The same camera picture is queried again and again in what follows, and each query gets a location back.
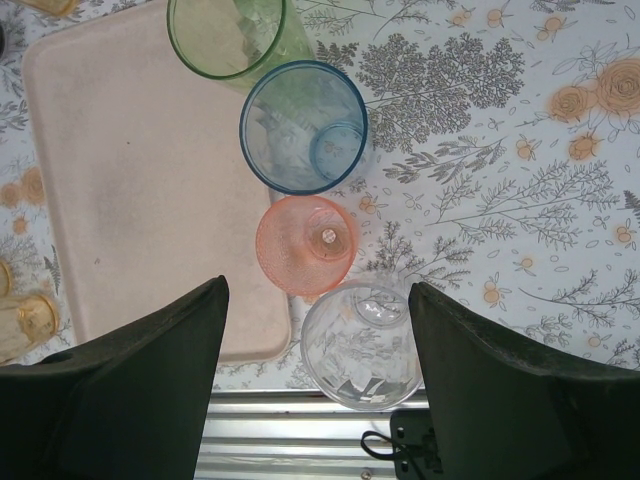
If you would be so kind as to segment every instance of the orange plastic cup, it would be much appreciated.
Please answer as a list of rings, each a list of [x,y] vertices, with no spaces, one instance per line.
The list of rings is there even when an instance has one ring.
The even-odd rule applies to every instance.
[[[345,277],[358,229],[339,205],[317,196],[286,197],[264,214],[256,254],[265,275],[290,295],[320,295]]]

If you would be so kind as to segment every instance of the corrugated metal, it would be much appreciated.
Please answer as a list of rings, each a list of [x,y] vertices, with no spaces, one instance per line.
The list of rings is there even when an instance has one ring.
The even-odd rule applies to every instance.
[[[428,408],[424,391],[402,408]],[[389,435],[391,411],[355,412],[315,391],[215,392],[196,479],[392,480],[391,462],[360,448],[365,430]],[[380,451],[390,451],[383,442]]]

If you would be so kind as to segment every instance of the pink tray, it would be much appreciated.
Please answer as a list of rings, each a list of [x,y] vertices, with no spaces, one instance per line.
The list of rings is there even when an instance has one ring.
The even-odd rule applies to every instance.
[[[165,10],[83,23],[24,58],[72,323],[86,342],[225,275],[220,361],[271,359],[291,322],[255,256],[270,203],[240,151],[243,98],[180,63]]]

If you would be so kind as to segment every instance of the tablecloth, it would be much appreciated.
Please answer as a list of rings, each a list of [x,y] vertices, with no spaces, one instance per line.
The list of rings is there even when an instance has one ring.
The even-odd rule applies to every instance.
[[[66,19],[0,0],[0,257],[55,297],[74,345],[20,78]],[[319,60],[360,89],[376,148],[328,198],[360,226],[351,276],[394,270],[554,348],[640,368],[640,5],[630,0],[295,2]],[[221,366],[215,388],[313,388],[294,336],[276,361]]]

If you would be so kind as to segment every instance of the green glass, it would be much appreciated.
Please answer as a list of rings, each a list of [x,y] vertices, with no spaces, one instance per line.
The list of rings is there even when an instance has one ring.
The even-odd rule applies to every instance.
[[[313,50],[290,0],[169,0],[171,45],[192,71],[248,92]]]

